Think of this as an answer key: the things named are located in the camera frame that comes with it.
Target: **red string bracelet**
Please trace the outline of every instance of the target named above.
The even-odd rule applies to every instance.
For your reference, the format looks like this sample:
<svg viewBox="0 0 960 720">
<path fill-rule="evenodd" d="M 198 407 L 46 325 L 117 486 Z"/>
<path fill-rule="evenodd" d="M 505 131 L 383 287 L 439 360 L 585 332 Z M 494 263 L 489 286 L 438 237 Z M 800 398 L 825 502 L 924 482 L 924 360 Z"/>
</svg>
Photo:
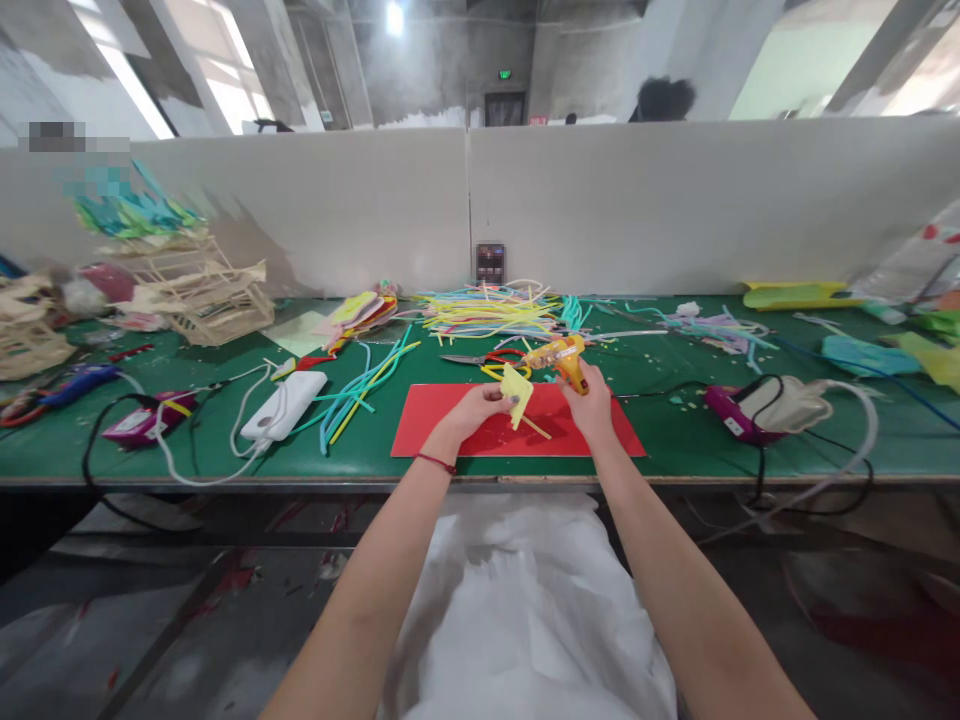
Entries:
<svg viewBox="0 0 960 720">
<path fill-rule="evenodd" d="M 424 455 L 423 453 L 417 453 L 416 455 L 413 456 L 413 459 L 416 460 L 418 457 L 423 458 L 424 460 L 429 460 L 432 463 L 436 463 L 437 465 L 442 467 L 444 470 L 446 470 L 448 473 L 450 473 L 451 476 L 457 474 L 456 465 L 447 465 L 445 462 L 443 462 L 443 460 L 437 460 L 436 458 L 432 458 L 429 455 Z"/>
</svg>

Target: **white bag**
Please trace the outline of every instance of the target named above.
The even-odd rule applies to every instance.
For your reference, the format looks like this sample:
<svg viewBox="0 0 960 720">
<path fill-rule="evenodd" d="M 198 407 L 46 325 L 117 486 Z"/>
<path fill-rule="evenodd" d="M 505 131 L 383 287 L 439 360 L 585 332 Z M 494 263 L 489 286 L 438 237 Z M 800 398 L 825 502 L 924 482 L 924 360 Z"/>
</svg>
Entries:
<svg viewBox="0 0 960 720">
<path fill-rule="evenodd" d="M 677 717 L 673 675 L 586 495 L 450 495 L 381 720 Z"/>
</svg>

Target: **white partition wall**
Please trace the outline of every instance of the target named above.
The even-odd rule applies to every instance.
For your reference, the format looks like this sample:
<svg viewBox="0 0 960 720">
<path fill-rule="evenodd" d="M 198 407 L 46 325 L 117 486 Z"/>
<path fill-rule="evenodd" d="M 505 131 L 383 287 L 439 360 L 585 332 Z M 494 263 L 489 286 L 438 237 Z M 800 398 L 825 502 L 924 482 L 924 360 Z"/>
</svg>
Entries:
<svg viewBox="0 0 960 720">
<path fill-rule="evenodd" d="M 471 130 L 474 243 L 565 293 L 849 280 L 960 197 L 943 117 Z"/>
<path fill-rule="evenodd" d="M 469 279 L 464 132 L 342 132 L 134 143 L 173 198 L 209 218 L 236 264 L 267 259 L 275 297 L 405 291 Z M 0 251 L 39 267 L 94 258 L 54 179 L 70 154 L 0 153 Z"/>
<path fill-rule="evenodd" d="M 135 143 L 275 297 L 470 279 L 471 239 L 510 278 L 568 293 L 730 293 L 744 280 L 849 280 L 960 197 L 944 117 L 455 128 Z M 0 253 L 94 259 L 54 168 L 0 151 Z M 112 164 L 124 158 L 113 158 Z"/>
</svg>

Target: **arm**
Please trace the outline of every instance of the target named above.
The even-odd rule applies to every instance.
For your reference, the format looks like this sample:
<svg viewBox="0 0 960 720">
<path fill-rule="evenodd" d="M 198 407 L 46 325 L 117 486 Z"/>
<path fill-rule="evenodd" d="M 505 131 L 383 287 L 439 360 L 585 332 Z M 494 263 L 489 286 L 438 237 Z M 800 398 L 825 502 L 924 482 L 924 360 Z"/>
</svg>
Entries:
<svg viewBox="0 0 960 720">
<path fill-rule="evenodd" d="M 422 452 L 453 465 L 460 444 L 513 403 L 481 385 L 440 421 Z M 354 550 L 320 620 L 261 720 L 369 720 L 416 590 L 450 475 L 416 458 Z"/>
<path fill-rule="evenodd" d="M 613 431 L 603 374 L 581 360 L 589 394 L 564 386 L 670 667 L 694 718 L 810 720 L 743 605 L 643 479 Z"/>
</svg>

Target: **green workbench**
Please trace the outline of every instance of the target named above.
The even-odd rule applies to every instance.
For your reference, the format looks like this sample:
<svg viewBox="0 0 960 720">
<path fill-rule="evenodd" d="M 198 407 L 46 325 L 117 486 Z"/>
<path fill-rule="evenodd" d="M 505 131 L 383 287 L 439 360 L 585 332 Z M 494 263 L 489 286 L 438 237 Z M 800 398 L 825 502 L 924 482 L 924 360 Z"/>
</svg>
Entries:
<svg viewBox="0 0 960 720">
<path fill-rule="evenodd" d="M 755 313 L 745 309 L 737 297 L 670 297 L 656 301 L 633 302 L 633 306 L 658 307 L 673 312 L 680 302 L 696 299 L 709 316 L 721 311 L 726 302 L 739 318 L 762 322 L 791 342 L 817 350 L 826 331 L 794 319 L 791 313 Z M 287 316 L 311 307 L 317 301 L 295 301 Z M 842 323 L 851 335 L 873 340 L 898 332 L 857 310 L 819 311 L 821 317 Z M 587 326 L 594 332 L 637 329 L 621 317 L 596 310 Z M 89 331 L 91 327 L 82 328 Z M 72 328 L 75 336 L 78 328 Z M 360 410 L 329 457 L 320 454 L 317 426 L 276 443 L 251 467 L 249 475 L 227 484 L 212 486 L 211 492 L 268 491 L 380 491 L 389 489 L 403 474 L 410 461 L 390 457 L 394 432 L 407 394 L 414 383 L 476 383 L 487 377 L 478 369 L 440 360 L 443 353 L 480 355 L 491 350 L 500 338 L 462 339 L 453 348 L 440 348 L 434 338 L 413 326 L 411 341 L 422 344 L 403 356 L 393 377 L 370 393 L 367 400 L 375 413 Z M 116 347 L 94 355 L 88 361 L 103 360 L 107 354 L 152 342 L 156 348 L 124 362 L 124 370 L 136 377 L 148 393 L 162 390 L 187 390 L 217 379 L 236 375 L 260 364 L 267 357 L 282 361 L 286 354 L 259 333 L 235 340 L 219 348 L 184 346 L 174 333 L 151 336 L 128 333 Z M 373 344 L 374 364 L 387 353 L 389 344 Z M 745 385 L 756 374 L 742 357 L 731 358 L 700 343 L 675 335 L 641 336 L 621 339 L 606 354 L 588 349 L 585 359 L 599 365 L 616 393 L 649 392 L 672 387 L 685 380 L 703 380 L 724 385 Z M 795 375 L 809 381 L 829 377 L 849 380 L 850 376 L 817 358 L 790 349 L 758 353 L 764 358 L 765 372 Z M 351 342 L 336 362 L 318 366 L 330 378 L 324 392 L 338 391 L 363 368 L 365 352 Z M 544 373 L 535 373 L 542 381 Z M 228 433 L 237 414 L 241 397 L 257 375 L 244 378 L 211 396 L 191 420 L 192 429 L 181 425 L 169 437 L 169 444 L 182 475 L 216 479 L 233 472 L 240 460 L 233 457 Z M 869 381 L 885 393 L 877 401 L 880 414 L 880 438 L 871 459 L 878 484 L 951 483 L 960 481 L 960 437 L 942 420 L 911 399 L 893 383 Z M 934 385 L 925 376 L 907 382 L 924 397 L 954 418 L 960 418 L 960 397 L 953 391 Z M 100 410 L 112 398 L 130 392 L 117 381 L 101 386 L 71 407 L 52 411 L 32 426 L 3 437 L 0 433 L 0 489 L 42 490 L 78 488 L 83 481 L 80 458 Z M 269 396 L 273 387 L 264 383 L 253 393 L 247 417 Z M 623 401 L 649 454 L 636 460 L 637 467 L 651 482 L 703 488 L 748 485 L 757 470 L 757 450 L 734 440 L 711 411 L 705 409 L 696 388 L 676 393 L 684 403 L 672 404 L 668 396 Z M 835 415 L 817 427 L 827 437 L 851 447 L 860 444 L 864 417 L 859 402 L 849 393 L 831 392 Z M 108 427 L 136 407 L 132 401 L 121 404 L 108 415 Z M 320 408 L 308 412 L 309 417 Z M 239 440 L 241 447 L 248 444 Z M 829 474 L 847 459 L 842 450 L 806 436 L 788 437 L 768 451 L 767 475 L 773 485 L 809 485 Z M 97 482 L 109 491 L 140 490 L 183 492 L 185 488 L 170 479 L 159 448 L 124 452 L 113 443 L 100 440 L 92 454 L 91 468 Z M 458 463 L 462 490 L 556 490 L 593 487 L 593 462 L 589 458 L 473 458 Z M 860 482 L 851 479 L 849 482 Z"/>
</svg>

